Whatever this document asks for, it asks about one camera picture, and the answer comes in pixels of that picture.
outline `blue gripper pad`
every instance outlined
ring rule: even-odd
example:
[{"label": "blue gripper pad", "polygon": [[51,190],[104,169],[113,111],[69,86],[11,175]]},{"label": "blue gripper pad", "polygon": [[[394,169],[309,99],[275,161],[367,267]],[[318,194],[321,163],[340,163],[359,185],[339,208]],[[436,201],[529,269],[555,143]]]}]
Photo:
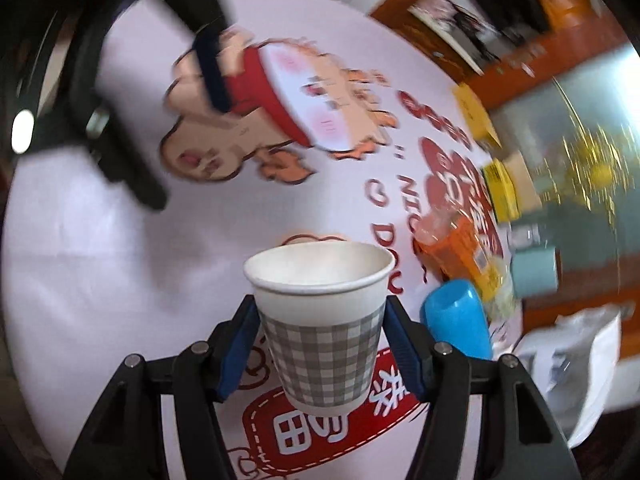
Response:
[{"label": "blue gripper pad", "polygon": [[246,296],[226,327],[232,332],[232,338],[224,345],[226,348],[222,349],[220,359],[220,382],[216,389],[220,401],[226,400],[238,388],[259,328],[260,317],[254,297]]},{"label": "blue gripper pad", "polygon": [[406,318],[411,323],[402,304],[395,296],[386,298],[385,317],[382,328],[385,331],[386,339],[389,341],[391,352],[396,359],[398,368],[404,381],[404,386],[414,394],[420,402],[428,402],[427,389],[424,385],[422,374],[422,359],[414,348],[409,334],[406,332],[400,316]]}]

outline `poster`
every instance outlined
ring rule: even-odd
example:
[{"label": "poster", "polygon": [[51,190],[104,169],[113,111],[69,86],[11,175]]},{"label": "poster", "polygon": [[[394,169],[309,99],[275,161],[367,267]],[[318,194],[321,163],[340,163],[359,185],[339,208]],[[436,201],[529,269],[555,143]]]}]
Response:
[{"label": "poster", "polygon": [[479,74],[548,29],[538,0],[419,0],[411,12]]}]

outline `cup rim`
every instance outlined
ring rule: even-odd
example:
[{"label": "cup rim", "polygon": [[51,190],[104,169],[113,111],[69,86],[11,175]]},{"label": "cup rim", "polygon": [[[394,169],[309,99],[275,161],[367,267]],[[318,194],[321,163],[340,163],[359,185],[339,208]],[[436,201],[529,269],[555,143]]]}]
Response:
[{"label": "cup rim", "polygon": [[357,280],[352,280],[350,282],[327,283],[325,285],[297,285],[297,284],[291,284],[291,283],[271,282],[269,280],[258,278],[257,276],[252,276],[248,272],[247,267],[251,262],[251,260],[253,260],[254,258],[257,258],[258,256],[261,256],[264,253],[267,253],[270,251],[286,250],[285,248],[289,247],[288,245],[284,245],[284,246],[272,247],[270,249],[265,249],[263,251],[260,251],[257,254],[254,254],[254,256],[251,256],[247,261],[245,261],[244,266],[242,267],[242,270],[244,271],[244,275],[252,283],[253,286],[256,286],[257,288],[263,288],[270,292],[279,292],[279,293],[288,294],[290,296],[317,296],[320,294],[326,295],[326,294],[339,294],[342,292],[349,292],[351,290],[357,290],[359,288],[363,288],[365,286],[371,285],[372,283],[376,283],[382,280],[386,275],[390,274],[396,264],[396,260],[393,254],[389,250],[385,249],[384,247],[377,246],[375,244],[368,244],[366,242],[355,242],[350,240],[325,240],[325,241],[301,242],[299,244],[294,244],[294,245],[307,245],[307,244],[353,244],[353,245],[373,247],[378,251],[383,251],[386,254],[386,256],[388,256],[389,262],[382,269],[377,270],[376,272],[374,272],[373,274],[369,274],[368,276],[363,276],[362,278],[359,278]]}]

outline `printed cartoon character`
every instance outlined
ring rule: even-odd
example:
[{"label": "printed cartoon character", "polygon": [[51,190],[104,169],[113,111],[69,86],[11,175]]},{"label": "printed cartoon character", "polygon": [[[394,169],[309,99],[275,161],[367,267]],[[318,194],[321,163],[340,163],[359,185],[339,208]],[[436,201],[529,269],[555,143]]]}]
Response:
[{"label": "printed cartoon character", "polygon": [[398,127],[398,121],[377,109],[367,87],[386,84],[382,75],[345,69],[304,41],[249,42],[241,30],[221,38],[218,62],[234,102],[228,114],[210,106],[194,52],[175,63],[166,106],[180,118],[160,147],[173,173],[228,180],[254,158],[263,177],[296,184],[313,170],[282,148],[287,144],[319,148],[337,160],[362,159],[379,144],[389,144],[385,128]]}]

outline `orange package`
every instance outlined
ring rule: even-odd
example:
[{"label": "orange package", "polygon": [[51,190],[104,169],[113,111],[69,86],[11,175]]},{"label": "orange package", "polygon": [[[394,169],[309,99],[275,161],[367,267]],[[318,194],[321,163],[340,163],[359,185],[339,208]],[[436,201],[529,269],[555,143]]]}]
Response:
[{"label": "orange package", "polygon": [[414,237],[425,266],[435,261],[452,280],[471,281],[481,301],[494,298],[500,273],[487,258],[468,216],[460,211],[432,210],[418,222]]}]

